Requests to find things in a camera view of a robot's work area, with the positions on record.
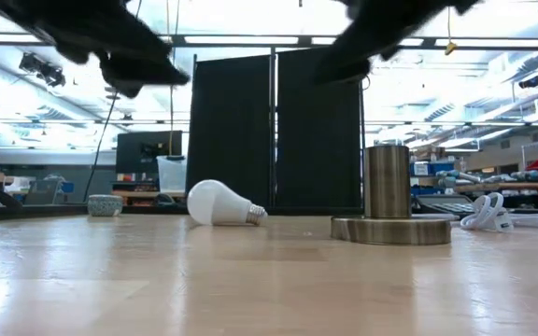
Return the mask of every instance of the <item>metal cylinder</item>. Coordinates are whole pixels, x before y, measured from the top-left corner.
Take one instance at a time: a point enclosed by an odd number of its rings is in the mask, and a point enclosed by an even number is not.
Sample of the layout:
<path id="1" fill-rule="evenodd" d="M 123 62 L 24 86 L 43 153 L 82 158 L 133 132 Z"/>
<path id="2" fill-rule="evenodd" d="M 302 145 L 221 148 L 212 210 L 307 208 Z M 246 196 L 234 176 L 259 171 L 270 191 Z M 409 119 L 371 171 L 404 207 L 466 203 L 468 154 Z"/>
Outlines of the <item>metal cylinder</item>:
<path id="1" fill-rule="evenodd" d="M 410 218 L 410 150 L 375 146 L 364 150 L 364 215 Z"/>

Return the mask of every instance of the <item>blue object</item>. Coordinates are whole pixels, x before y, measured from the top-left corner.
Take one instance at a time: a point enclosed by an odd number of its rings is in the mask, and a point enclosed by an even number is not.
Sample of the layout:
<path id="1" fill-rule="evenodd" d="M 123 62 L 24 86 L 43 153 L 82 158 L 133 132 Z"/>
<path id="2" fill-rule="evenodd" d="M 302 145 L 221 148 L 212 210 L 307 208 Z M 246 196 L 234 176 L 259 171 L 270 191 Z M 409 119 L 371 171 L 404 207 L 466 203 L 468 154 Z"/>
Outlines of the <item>blue object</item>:
<path id="1" fill-rule="evenodd" d="M 454 170 L 454 162 L 450 163 L 431 163 L 429 164 L 430 174 L 437 174 L 438 172 L 445 172 L 445 171 L 451 171 Z"/>
<path id="2" fill-rule="evenodd" d="M 443 194 L 446 191 L 442 188 L 422 188 L 422 187 L 411 187 L 410 194 L 413 196 L 417 195 L 435 195 Z"/>
<path id="3" fill-rule="evenodd" d="M 62 182 L 62 191 L 64 193 L 74 192 L 74 182 Z"/>

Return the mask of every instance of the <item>bulb base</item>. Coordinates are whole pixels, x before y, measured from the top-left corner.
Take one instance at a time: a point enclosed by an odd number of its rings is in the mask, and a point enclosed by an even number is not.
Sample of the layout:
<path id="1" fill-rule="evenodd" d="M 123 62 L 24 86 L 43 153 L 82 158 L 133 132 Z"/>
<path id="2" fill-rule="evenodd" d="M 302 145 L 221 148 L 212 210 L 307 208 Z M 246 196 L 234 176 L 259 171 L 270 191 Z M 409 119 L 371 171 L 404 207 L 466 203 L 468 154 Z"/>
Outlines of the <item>bulb base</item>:
<path id="1" fill-rule="evenodd" d="M 248 209 L 247 213 L 247 223 L 260 225 L 262 220 L 267 217 L 267 213 L 262 206 L 252 204 Z"/>

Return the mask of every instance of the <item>white container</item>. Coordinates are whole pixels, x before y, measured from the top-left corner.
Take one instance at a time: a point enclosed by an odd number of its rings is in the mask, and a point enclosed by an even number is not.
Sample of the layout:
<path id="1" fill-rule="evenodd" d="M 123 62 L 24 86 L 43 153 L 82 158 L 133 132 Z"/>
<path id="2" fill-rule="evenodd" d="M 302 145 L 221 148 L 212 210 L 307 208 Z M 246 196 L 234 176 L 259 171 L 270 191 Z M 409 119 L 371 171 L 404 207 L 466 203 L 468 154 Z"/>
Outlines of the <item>white container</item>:
<path id="1" fill-rule="evenodd" d="M 160 192 L 186 191 L 186 158 L 158 156 Z"/>

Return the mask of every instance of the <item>metal frame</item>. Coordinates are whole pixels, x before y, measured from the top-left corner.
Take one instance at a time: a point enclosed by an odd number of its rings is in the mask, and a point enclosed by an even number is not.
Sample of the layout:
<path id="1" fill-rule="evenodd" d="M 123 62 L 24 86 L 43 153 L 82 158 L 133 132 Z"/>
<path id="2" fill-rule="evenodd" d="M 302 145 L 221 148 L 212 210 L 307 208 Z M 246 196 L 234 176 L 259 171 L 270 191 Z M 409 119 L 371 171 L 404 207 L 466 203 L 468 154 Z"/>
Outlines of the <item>metal frame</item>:
<path id="1" fill-rule="evenodd" d="M 313 44 L 313 38 L 336 38 L 337 35 L 200 35 L 200 34 L 178 34 L 178 35 L 158 35 L 159 38 L 171 41 L 175 48 L 319 48 L 324 44 Z M 187 37 L 296 37 L 298 43 L 189 43 Z M 437 40 L 448 40 L 447 36 L 409 36 L 412 39 L 422 39 L 422 43 L 416 46 L 400 45 L 399 48 L 410 50 L 445 50 L 446 46 L 437 46 Z M 538 37 L 515 38 L 515 37 L 454 37 L 454 42 L 458 45 L 457 50 L 507 50 L 507 51 L 538 51 L 538 46 L 520 46 L 518 42 L 537 41 Z M 467 47 L 462 45 L 462 41 L 516 41 L 517 45 L 508 47 L 505 45 L 491 45 L 486 47 Z M 16 47 L 39 47 L 51 46 L 51 44 L 39 41 L 36 37 L 25 33 L 0 33 L 0 46 Z"/>

